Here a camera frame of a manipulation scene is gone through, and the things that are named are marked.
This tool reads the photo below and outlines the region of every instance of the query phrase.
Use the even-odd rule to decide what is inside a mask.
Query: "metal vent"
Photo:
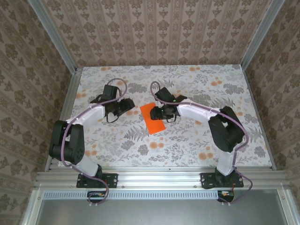
[[[43,200],[87,199],[88,191],[45,191]],[[119,191],[111,190],[107,199],[218,199],[218,191]]]

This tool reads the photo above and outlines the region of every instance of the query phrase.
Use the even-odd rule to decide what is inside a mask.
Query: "floral patterned surface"
[[[270,157],[240,65],[85,67],[72,116],[88,107],[112,78],[126,80],[126,97],[136,107],[108,124],[87,129],[86,155],[103,166],[216,166],[217,147],[208,126],[188,118],[165,123],[166,130],[149,135],[140,106],[154,102],[150,83],[158,81],[174,95],[185,95],[211,107],[234,109],[250,135],[237,165],[270,166]],[[124,90],[122,82],[115,82]]]

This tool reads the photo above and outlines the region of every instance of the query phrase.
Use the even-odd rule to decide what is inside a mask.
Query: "floral tablecloth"
[[[85,154],[102,166],[216,166],[217,147],[208,126],[188,118],[165,123],[166,130],[149,135],[140,106],[154,102],[150,83],[158,81],[174,95],[203,105],[234,109],[250,135],[236,164],[271,166],[270,157],[240,65],[85,67],[72,116],[88,107],[112,78],[126,80],[126,97],[136,107],[108,124],[105,119],[85,132]],[[124,90],[122,82],[114,82]]]

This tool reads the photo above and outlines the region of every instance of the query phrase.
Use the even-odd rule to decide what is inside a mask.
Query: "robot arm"
[[[150,112],[151,119],[169,121],[172,118],[176,119],[177,116],[184,116],[209,125],[213,141],[219,148],[217,171],[220,172],[223,176],[228,176],[229,174],[231,174],[233,172],[233,148],[238,143],[241,143],[244,136],[243,131],[231,120],[220,116],[216,112],[204,109],[207,108],[204,105],[195,103],[190,99],[187,99],[185,96],[178,96],[177,98],[175,98],[165,87],[160,89],[155,95],[165,102],[180,103],[184,101],[185,104],[165,104],[162,107],[156,106]],[[221,112],[240,123],[234,111],[228,106],[224,107],[223,109],[213,110]]]
[[[98,120],[104,117],[108,118],[109,113],[119,117],[135,106],[134,102],[129,98],[103,105],[99,104],[115,99],[117,91],[117,87],[105,85],[103,94],[91,101],[90,106],[87,108],[88,112],[79,118],[75,117],[76,121],[73,122],[67,134],[68,138],[65,141],[63,155],[67,165],[72,165],[77,170],[91,177],[100,179],[102,177],[102,168],[84,154],[84,130],[98,123]],[[59,161],[61,161],[61,146],[64,132],[67,125],[75,118],[70,118],[66,121],[59,120],[53,126],[49,155]]]

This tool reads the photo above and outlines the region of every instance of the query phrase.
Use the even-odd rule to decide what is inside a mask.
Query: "orange paper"
[[[154,107],[154,102],[140,107],[142,116],[144,117],[150,135],[165,130],[165,125],[162,120],[151,120],[150,111]]]

